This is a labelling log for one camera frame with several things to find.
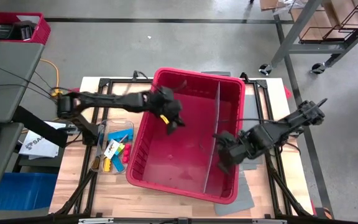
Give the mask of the black table frame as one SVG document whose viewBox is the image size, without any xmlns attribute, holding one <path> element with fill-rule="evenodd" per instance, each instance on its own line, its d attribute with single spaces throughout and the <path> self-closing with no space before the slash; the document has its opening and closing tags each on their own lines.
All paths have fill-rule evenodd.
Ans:
<svg viewBox="0 0 358 224">
<path fill-rule="evenodd" d="M 96 92 L 100 79 L 114 79 L 112 92 L 121 95 L 129 85 L 130 78 L 124 77 L 84 77 L 81 91 Z M 250 78 L 251 80 L 265 80 L 269 94 L 273 118 L 280 119 L 290 113 L 285 95 L 285 86 L 281 78 Z M 148 83 L 131 83 L 129 92 L 148 90 Z M 128 113 L 124 110 L 110 110 L 109 119 L 123 119 L 132 121 L 137 129 L 142 115 Z M 309 191 L 303 172 L 303 164 L 299 152 L 292 146 L 285 145 L 281 154 L 283 170 L 287 187 L 297 201 L 309 213 L 313 213 Z M 85 146 L 80 142 L 69 145 L 63 154 L 60 171 L 49 213 L 61 209 L 78 186 Z M 254 201 L 254 207 L 225 217 L 215 214 L 214 203 L 191 197 L 170 194 L 157 190 L 136 187 L 127 182 L 125 174 L 99 173 L 94 193 L 91 214 L 103 213 L 104 217 L 126 218 L 263 218 L 265 214 L 273 213 L 269 180 L 265 159 L 254 170 L 245 170 L 249 190 Z"/>
</svg>

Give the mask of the long blue toy brick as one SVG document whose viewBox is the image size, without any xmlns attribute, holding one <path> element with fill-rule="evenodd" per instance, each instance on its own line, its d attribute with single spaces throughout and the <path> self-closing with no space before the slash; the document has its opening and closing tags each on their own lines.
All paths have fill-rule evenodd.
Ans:
<svg viewBox="0 0 358 224">
<path fill-rule="evenodd" d="M 132 141 L 133 137 L 134 137 L 134 130 L 132 128 L 110 132 L 107 135 L 108 141 L 115 140 L 117 142 L 119 142 L 121 139 L 124 139 L 122 142 Z"/>
</svg>

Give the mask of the short grey divider panel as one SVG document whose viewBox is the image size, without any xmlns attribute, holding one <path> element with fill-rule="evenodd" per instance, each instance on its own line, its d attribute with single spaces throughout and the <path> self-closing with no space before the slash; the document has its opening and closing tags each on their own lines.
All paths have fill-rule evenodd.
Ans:
<svg viewBox="0 0 358 224">
<path fill-rule="evenodd" d="M 215 203 L 214 211 L 218 216 L 225 216 L 241 212 L 243 210 L 248 210 L 254 206 L 255 204 L 252 199 L 252 194 L 250 192 L 244 171 L 240 171 L 237 198 L 230 204 Z"/>
</svg>

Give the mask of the small red crate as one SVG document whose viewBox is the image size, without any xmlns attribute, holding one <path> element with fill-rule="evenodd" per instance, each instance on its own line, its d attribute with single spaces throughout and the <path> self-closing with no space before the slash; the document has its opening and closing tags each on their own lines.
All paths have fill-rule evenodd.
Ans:
<svg viewBox="0 0 358 224">
<path fill-rule="evenodd" d="M 36 24 L 29 40 L 3 40 L 2 42 L 30 42 L 45 45 L 51 33 L 51 28 L 40 12 L 0 12 L 0 24 L 31 21 Z"/>
</svg>

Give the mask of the clear plastic tray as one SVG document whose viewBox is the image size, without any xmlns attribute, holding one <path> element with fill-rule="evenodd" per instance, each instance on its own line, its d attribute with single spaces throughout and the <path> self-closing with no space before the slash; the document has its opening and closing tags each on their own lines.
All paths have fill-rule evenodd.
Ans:
<svg viewBox="0 0 358 224">
<path fill-rule="evenodd" d="M 95 171 L 95 172 L 101 172 L 101 173 L 106 173 L 106 174 L 114 174 L 114 175 L 117 175 L 117 174 L 122 174 L 125 172 L 125 170 L 127 169 L 127 166 L 128 164 L 123 164 L 125 169 L 123 172 L 117 172 L 116 168 L 114 167 L 114 165 L 112 164 L 111 162 L 111 171 L 110 172 L 103 172 L 103 162 L 104 162 L 104 152 L 106 150 L 106 147 L 107 145 L 109 144 L 109 141 L 107 139 L 107 135 L 108 133 L 110 132 L 114 132 L 114 131 L 120 131 L 120 130 L 123 130 L 123 129 L 129 129 L 129 128 L 132 128 L 134 130 L 134 124 L 131 122 L 131 121 L 128 121 L 128 120 L 114 120 L 114 119 L 106 119 L 107 121 L 107 125 L 106 125 L 106 132 L 105 132 L 105 136 L 104 136 L 104 144 L 103 144 L 103 153 L 101 155 L 101 162 L 100 162 L 100 165 L 99 165 L 99 169 L 98 171 L 95 171 L 91 168 L 92 171 Z M 133 140 L 132 141 L 128 141 L 128 142 L 122 142 L 124 139 L 121 139 L 119 141 L 119 143 L 123 143 L 123 144 L 133 144 L 133 141 L 134 141 L 134 137 L 133 137 Z M 119 158 L 122 162 L 122 157 L 123 157 L 123 152 L 124 150 L 122 151 L 122 153 L 119 155 Z"/>
</svg>

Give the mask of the grey metal cart frame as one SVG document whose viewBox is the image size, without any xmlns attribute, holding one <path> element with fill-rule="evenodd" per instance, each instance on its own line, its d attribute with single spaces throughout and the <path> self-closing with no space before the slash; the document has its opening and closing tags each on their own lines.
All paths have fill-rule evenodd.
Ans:
<svg viewBox="0 0 358 224">
<path fill-rule="evenodd" d="M 280 47 L 270 62 L 271 67 L 276 67 L 284 57 L 290 54 L 329 54 L 329 59 L 323 62 L 323 64 L 327 68 L 332 67 L 358 44 L 358 31 L 351 34 L 349 38 L 343 42 L 300 43 L 299 34 L 301 30 L 305 27 L 322 1 L 323 0 L 308 0 L 300 14 L 300 18 L 297 21 L 292 20 L 293 24 L 290 31 L 288 31 L 288 34 L 280 41 Z"/>
</svg>

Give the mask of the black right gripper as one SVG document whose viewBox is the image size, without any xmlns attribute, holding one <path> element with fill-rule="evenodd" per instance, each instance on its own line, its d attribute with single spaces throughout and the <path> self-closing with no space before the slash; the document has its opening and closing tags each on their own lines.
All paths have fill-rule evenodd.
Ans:
<svg viewBox="0 0 358 224">
<path fill-rule="evenodd" d="M 253 159 L 253 147 L 247 140 L 245 131 L 240 130 L 236 137 L 228 131 L 223 131 L 215 134 L 214 138 L 220 159 L 218 166 L 225 174 L 229 174 L 230 169 L 225 164 L 240 164 L 244 159 Z"/>
</svg>

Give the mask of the white printed tag card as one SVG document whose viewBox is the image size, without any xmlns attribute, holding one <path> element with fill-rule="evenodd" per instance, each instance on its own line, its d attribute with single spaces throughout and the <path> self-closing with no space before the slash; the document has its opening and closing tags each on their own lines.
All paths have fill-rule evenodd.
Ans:
<svg viewBox="0 0 358 224">
<path fill-rule="evenodd" d="M 106 147 L 106 150 L 104 152 L 104 156 L 108 159 L 112 159 L 113 155 L 115 155 L 117 149 L 119 148 L 120 143 L 115 140 L 110 140 L 109 144 Z"/>
</svg>

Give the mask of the large red plastic bin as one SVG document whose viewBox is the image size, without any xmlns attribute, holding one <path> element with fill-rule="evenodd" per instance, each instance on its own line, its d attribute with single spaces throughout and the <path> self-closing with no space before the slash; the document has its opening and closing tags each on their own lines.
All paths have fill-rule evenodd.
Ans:
<svg viewBox="0 0 358 224">
<path fill-rule="evenodd" d="M 184 127 L 167 134 L 162 119 L 144 113 L 126 170 L 127 181 L 135 186 L 197 198 L 214 203 L 230 204 L 237 198 L 239 168 L 229 174 L 219 167 L 218 149 L 207 184 L 204 180 L 209 162 L 209 148 L 215 118 L 215 98 L 220 82 L 219 123 L 217 133 L 236 135 L 242 129 L 246 86 L 234 77 L 160 68 L 154 84 L 173 89 L 183 109 Z"/>
</svg>

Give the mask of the white printed paper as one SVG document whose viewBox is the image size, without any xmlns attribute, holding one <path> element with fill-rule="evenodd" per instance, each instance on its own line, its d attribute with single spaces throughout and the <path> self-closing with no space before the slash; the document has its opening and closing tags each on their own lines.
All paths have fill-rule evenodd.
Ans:
<svg viewBox="0 0 358 224">
<path fill-rule="evenodd" d="M 46 140 L 33 131 L 28 131 L 19 150 L 19 154 L 30 156 L 32 159 L 39 157 L 53 158 L 58 156 L 59 146 Z"/>
</svg>

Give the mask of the cardboard boxes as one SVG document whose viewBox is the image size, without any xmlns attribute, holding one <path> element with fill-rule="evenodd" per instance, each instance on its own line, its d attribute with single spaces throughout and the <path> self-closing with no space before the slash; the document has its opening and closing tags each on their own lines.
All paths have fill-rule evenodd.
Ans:
<svg viewBox="0 0 358 224">
<path fill-rule="evenodd" d="M 308 0 L 260 0 L 263 11 L 300 18 Z M 358 31 L 358 0 L 323 0 L 299 34 L 301 43 L 342 42 Z"/>
</svg>

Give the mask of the black electronic box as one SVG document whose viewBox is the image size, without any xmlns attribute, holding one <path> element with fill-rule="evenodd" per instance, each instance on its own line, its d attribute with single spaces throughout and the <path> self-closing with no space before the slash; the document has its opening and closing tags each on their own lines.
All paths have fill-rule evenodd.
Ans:
<svg viewBox="0 0 358 224">
<path fill-rule="evenodd" d="M 0 24 L 0 40 L 10 39 L 14 30 L 11 24 Z"/>
<path fill-rule="evenodd" d="M 19 21 L 13 25 L 13 38 L 16 40 L 30 40 L 36 28 L 31 21 Z"/>
</svg>

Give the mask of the blue plastic bin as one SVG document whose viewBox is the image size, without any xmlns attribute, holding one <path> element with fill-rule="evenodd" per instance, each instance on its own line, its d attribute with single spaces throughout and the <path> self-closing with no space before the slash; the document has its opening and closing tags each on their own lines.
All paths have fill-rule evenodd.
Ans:
<svg viewBox="0 0 358 224">
<path fill-rule="evenodd" d="M 0 182 L 0 210 L 35 210 L 49 207 L 57 174 L 5 173 Z"/>
</svg>

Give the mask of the black bar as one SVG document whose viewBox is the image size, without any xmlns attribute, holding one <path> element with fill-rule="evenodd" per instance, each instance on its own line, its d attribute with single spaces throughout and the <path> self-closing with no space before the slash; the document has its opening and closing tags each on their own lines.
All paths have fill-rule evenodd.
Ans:
<svg viewBox="0 0 358 224">
<path fill-rule="evenodd" d="M 58 145 L 59 147 L 64 148 L 66 146 L 68 138 L 66 132 L 51 127 L 21 106 L 17 107 L 12 117 L 12 121 L 22 123 L 25 128 L 44 137 L 46 140 Z"/>
</svg>

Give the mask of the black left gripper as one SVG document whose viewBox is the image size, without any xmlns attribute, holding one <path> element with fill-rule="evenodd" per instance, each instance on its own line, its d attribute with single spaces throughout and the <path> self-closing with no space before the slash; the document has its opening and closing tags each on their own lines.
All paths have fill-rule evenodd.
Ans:
<svg viewBox="0 0 358 224">
<path fill-rule="evenodd" d="M 181 102 L 174 99 L 172 89 L 161 86 L 149 95 L 149 111 L 157 117 L 164 116 L 167 122 L 167 134 L 172 134 L 178 126 L 185 126 L 180 118 L 180 111 L 183 109 Z"/>
</svg>

